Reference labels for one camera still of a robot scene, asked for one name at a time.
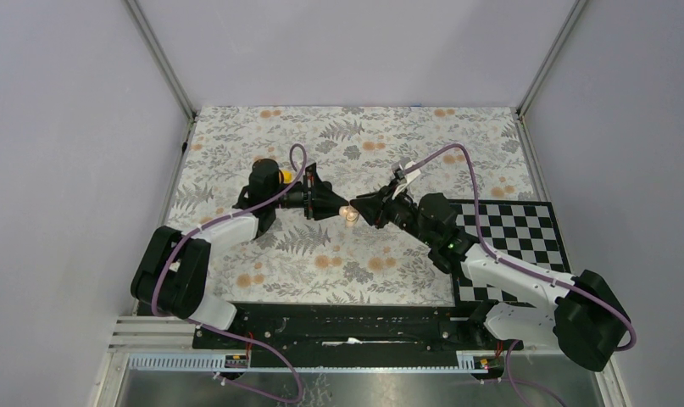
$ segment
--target white wall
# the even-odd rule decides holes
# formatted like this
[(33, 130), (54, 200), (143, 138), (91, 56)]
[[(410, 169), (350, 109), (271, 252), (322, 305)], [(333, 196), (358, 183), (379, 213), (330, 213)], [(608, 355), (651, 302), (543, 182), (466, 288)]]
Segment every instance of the white wall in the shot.
[(141, 0), (197, 107), (516, 106), (574, 0)]
[(684, 0), (591, 2), (527, 119), (573, 265), (638, 330), (633, 405), (684, 406)]
[(0, 406), (81, 406), (184, 118), (121, 1), (0, 2)]

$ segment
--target reflective metal surface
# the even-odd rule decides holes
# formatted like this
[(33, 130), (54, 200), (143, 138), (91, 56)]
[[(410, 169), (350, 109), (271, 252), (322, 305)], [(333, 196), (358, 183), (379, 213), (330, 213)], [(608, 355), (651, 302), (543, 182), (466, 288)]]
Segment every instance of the reflective metal surface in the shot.
[[(530, 363), (519, 355), (512, 363), (514, 377), (551, 388), (569, 407), (603, 405), (593, 373), (564, 356), (534, 356)], [(302, 378), (306, 389), (301, 406), (523, 406), (508, 383), (468, 384), (474, 379), (465, 374), (304, 373)], [(238, 380), (287, 397), (296, 392), (290, 374), (250, 372)], [(523, 387), (522, 391), (534, 406), (558, 405), (537, 390)], [(206, 373), (135, 370), (128, 370), (118, 403), (118, 407), (221, 405), (284, 404), (229, 385), (221, 387)]]

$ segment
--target floral tablecloth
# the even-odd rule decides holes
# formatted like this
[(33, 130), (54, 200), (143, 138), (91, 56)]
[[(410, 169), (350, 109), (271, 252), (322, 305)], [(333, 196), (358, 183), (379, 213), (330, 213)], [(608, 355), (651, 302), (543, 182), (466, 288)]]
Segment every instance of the floral tablecloth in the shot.
[[(462, 142), (482, 198), (536, 198), (508, 108), (207, 107), (197, 119), (168, 225), (188, 230), (234, 210), (252, 163), (272, 158), (291, 170), (289, 147), (302, 143), (334, 191), (350, 199), (386, 185), (392, 164), (423, 159)], [(452, 150), (423, 168), (411, 186), (471, 198), (464, 156)], [(453, 304), (448, 275), (428, 249), (387, 226), (341, 217), (305, 220), (278, 210), (261, 238), (209, 262), (208, 289), (230, 301), (355, 304)]]

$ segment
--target black and white checkered pattern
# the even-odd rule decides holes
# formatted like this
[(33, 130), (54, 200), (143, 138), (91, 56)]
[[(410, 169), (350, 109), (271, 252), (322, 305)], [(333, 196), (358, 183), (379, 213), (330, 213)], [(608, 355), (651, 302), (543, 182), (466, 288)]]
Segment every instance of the black and white checkered pattern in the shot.
[[(457, 225), (476, 236), (474, 201), (453, 201), (459, 212)], [(570, 272), (550, 203), (481, 201), (481, 234), (494, 248), (545, 269)], [(498, 288), (475, 282), (458, 282), (459, 301), (496, 299), (515, 302), (516, 297)]]

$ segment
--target checkered board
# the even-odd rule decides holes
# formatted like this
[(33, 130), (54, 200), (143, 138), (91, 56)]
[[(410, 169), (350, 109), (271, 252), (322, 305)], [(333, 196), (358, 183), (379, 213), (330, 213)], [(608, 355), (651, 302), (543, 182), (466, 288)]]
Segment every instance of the checkered board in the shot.
[[(457, 225), (476, 236), (474, 201), (457, 199), (452, 204), (459, 212)], [(570, 273), (551, 203), (482, 200), (479, 214), (481, 234), (494, 248), (545, 269)], [(515, 296), (487, 284), (455, 280), (454, 301), (517, 301)]]

